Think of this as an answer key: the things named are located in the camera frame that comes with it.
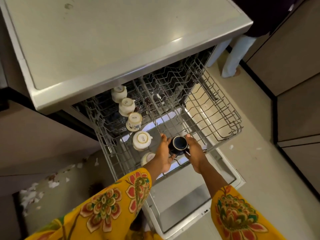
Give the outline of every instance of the black mug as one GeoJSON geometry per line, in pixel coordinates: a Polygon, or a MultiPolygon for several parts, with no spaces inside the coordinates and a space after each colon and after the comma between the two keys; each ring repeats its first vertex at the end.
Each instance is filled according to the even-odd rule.
{"type": "Polygon", "coordinates": [[[172,138],[169,144],[169,150],[172,154],[176,156],[181,156],[186,153],[186,149],[188,148],[188,142],[183,136],[175,136],[172,138]]]}

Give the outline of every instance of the person's left hand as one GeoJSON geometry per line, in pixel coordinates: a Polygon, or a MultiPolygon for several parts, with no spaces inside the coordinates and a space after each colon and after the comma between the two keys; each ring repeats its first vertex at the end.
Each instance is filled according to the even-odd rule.
{"type": "Polygon", "coordinates": [[[155,152],[155,156],[152,159],[153,160],[158,160],[159,162],[161,162],[161,173],[165,173],[168,172],[170,167],[171,167],[171,162],[174,160],[174,158],[176,157],[175,154],[173,154],[172,156],[169,156],[169,147],[168,145],[171,142],[171,138],[166,137],[165,134],[161,133],[161,143],[158,146],[157,151],[155,152]]]}

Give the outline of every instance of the dishwasher top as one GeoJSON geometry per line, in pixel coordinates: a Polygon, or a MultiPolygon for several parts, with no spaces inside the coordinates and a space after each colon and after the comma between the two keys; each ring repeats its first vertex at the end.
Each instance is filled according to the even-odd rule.
{"type": "Polygon", "coordinates": [[[31,99],[49,114],[246,32],[231,0],[0,0],[31,99]]]}

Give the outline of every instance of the white cup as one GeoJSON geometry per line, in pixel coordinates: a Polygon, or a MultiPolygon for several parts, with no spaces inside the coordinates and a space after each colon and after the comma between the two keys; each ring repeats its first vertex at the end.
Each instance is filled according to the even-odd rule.
{"type": "Polygon", "coordinates": [[[141,159],[141,166],[143,167],[148,162],[150,162],[155,157],[155,155],[156,154],[154,152],[147,152],[146,154],[144,154],[141,159]]]}
{"type": "Polygon", "coordinates": [[[120,103],[122,99],[127,97],[126,86],[120,85],[111,89],[111,97],[113,101],[120,103]]]}
{"type": "Polygon", "coordinates": [[[126,127],[129,131],[138,131],[141,127],[142,115],[137,112],[130,113],[126,122],[126,127]]]}
{"type": "Polygon", "coordinates": [[[148,132],[138,131],[134,134],[132,139],[132,145],[137,151],[143,151],[151,144],[152,136],[148,132]]]}
{"type": "Polygon", "coordinates": [[[122,116],[128,117],[130,113],[134,112],[136,105],[134,104],[135,100],[132,100],[128,97],[125,97],[119,103],[119,113],[122,116]]]}

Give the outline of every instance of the wire rack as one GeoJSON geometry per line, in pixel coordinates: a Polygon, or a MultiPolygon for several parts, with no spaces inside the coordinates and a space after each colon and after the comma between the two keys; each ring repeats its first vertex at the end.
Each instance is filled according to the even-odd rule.
{"type": "MultiPolygon", "coordinates": [[[[127,117],[106,91],[84,101],[115,180],[141,167],[142,156],[155,152],[160,133],[167,137],[191,134],[210,151],[241,132],[241,117],[219,89],[197,55],[125,84],[142,117],[141,130],[153,137],[146,151],[132,146],[134,132],[126,129],[127,117]]],[[[176,159],[174,170],[187,165],[176,159]]]]}

